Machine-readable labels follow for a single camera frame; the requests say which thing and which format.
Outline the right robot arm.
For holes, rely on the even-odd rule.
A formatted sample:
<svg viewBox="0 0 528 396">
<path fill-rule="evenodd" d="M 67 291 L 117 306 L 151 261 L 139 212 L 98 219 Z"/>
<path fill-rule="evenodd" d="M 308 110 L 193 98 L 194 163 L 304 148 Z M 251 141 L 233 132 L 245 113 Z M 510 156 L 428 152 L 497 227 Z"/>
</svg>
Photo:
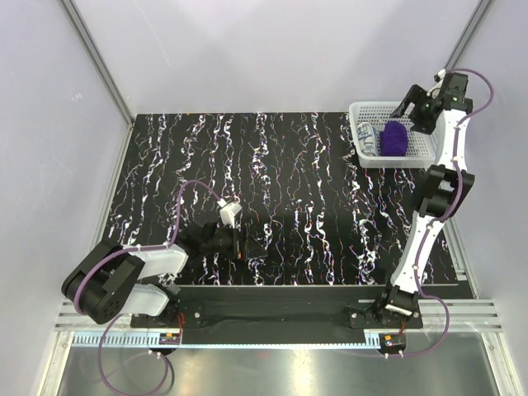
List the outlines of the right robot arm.
<svg viewBox="0 0 528 396">
<path fill-rule="evenodd" d="M 460 69 L 442 70 L 429 91 L 412 85 L 393 118 L 400 118 L 413 105 L 408 119 L 412 131 L 436 134 L 436 161 L 427 169 L 422 184 L 414 191 L 412 228 L 399 264 L 384 293 L 372 309 L 376 320 L 385 327 L 407 321 L 418 308 L 422 274 L 436 237 L 469 194 L 475 176 L 465 163 L 466 130 L 474 111 L 473 100 L 466 96 L 469 77 Z"/>
</svg>

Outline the purple towel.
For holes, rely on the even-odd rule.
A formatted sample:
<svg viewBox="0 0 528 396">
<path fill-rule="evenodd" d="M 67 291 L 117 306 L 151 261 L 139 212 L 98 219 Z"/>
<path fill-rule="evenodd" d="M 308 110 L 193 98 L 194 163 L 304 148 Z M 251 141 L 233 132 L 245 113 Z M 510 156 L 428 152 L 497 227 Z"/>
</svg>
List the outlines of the purple towel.
<svg viewBox="0 0 528 396">
<path fill-rule="evenodd" d="M 404 157 L 408 150 L 408 131 L 395 121 L 388 121 L 379 132 L 379 152 L 386 157 Z"/>
</svg>

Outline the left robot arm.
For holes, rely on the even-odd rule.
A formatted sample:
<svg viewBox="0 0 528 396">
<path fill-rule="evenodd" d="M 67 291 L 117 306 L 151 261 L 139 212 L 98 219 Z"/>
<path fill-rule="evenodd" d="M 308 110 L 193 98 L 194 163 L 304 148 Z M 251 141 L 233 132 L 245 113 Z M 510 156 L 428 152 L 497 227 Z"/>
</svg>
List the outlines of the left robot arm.
<svg viewBox="0 0 528 396">
<path fill-rule="evenodd" d="M 179 289 L 141 281 L 178 275 L 215 254 L 233 262 L 249 262 L 266 257 L 267 251 L 246 224 L 233 228 L 194 222 L 177 235 L 172 246 L 159 249 L 123 247 L 103 238 L 66 277 L 61 293 L 78 313 L 100 325 L 121 314 L 137 314 L 167 327 L 177 320 Z"/>
</svg>

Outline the blue white patterned towel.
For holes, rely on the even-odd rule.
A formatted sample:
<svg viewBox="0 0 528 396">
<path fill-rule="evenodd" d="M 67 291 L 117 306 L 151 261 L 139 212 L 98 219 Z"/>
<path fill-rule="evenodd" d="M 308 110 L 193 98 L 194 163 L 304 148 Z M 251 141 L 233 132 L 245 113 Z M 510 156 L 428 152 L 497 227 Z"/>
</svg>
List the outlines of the blue white patterned towel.
<svg viewBox="0 0 528 396">
<path fill-rule="evenodd" d="M 378 154 L 378 144 L 375 127 L 367 122 L 356 126 L 356 136 L 359 150 L 366 156 L 376 156 Z"/>
</svg>

